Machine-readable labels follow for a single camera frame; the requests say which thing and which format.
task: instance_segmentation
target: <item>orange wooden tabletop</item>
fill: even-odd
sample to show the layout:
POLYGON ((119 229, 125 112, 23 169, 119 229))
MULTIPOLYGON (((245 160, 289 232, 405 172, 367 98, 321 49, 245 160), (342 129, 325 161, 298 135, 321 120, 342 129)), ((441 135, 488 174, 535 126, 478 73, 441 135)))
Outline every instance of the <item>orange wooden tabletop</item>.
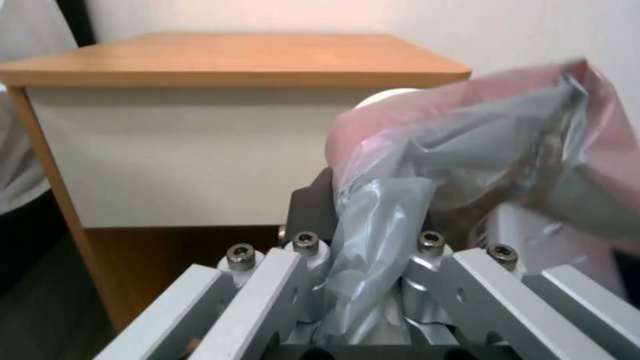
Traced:
POLYGON ((10 86, 430 87, 469 74, 382 34, 157 33, 0 65, 10 86))

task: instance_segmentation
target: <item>wooden desk leg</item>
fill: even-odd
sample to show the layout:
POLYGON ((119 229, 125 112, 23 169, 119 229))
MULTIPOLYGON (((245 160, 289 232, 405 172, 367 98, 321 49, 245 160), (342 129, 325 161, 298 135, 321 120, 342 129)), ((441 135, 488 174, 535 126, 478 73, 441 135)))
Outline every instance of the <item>wooden desk leg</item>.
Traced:
POLYGON ((24 88, 8 91, 116 331, 124 329, 190 264, 215 265, 236 242, 263 250, 276 244, 276 226, 84 228, 24 88))

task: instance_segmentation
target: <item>white sleeve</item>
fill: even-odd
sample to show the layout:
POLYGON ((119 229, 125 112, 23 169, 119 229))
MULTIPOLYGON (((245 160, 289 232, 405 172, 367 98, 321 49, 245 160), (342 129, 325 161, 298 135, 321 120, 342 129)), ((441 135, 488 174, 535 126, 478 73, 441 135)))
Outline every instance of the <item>white sleeve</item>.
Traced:
MULTIPOLYGON (((54 0, 0 0, 0 62, 75 49, 76 42, 54 0)), ((0 84, 0 215, 47 189, 13 104, 0 84)))

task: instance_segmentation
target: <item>metal frame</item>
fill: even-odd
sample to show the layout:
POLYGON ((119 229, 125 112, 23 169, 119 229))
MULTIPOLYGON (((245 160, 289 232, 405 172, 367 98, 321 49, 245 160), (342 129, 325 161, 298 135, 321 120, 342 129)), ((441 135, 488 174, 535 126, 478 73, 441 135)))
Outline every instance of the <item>metal frame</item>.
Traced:
POLYGON ((203 336, 236 294, 230 276, 191 265, 96 357, 177 359, 203 336))
POLYGON ((611 358, 481 249, 447 256, 436 270, 410 262, 407 274, 422 279, 470 341, 506 340, 526 359, 611 358))
POLYGON ((304 259, 271 249, 190 359, 258 359, 287 339, 309 291, 304 259))
POLYGON ((614 357, 640 359, 640 312, 571 265, 522 282, 614 357))

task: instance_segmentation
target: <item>bolt head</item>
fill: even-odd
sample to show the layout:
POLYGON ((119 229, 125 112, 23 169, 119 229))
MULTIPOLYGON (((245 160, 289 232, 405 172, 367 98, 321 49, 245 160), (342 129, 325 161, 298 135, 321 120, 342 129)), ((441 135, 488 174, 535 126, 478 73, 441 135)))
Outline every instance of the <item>bolt head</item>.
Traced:
POLYGON ((516 268, 518 252, 513 247, 505 244, 490 244, 486 248, 486 253, 505 269, 512 271, 516 268))
POLYGON ((227 261, 231 270, 251 270, 255 266, 255 250, 247 243, 235 244, 227 250, 227 261))
POLYGON ((293 250, 302 256, 313 256, 320 248, 320 238, 312 231, 302 231, 293 237, 293 250))
POLYGON ((442 234, 435 231, 424 231, 418 237, 418 250, 434 255, 442 255, 445 239, 442 234))

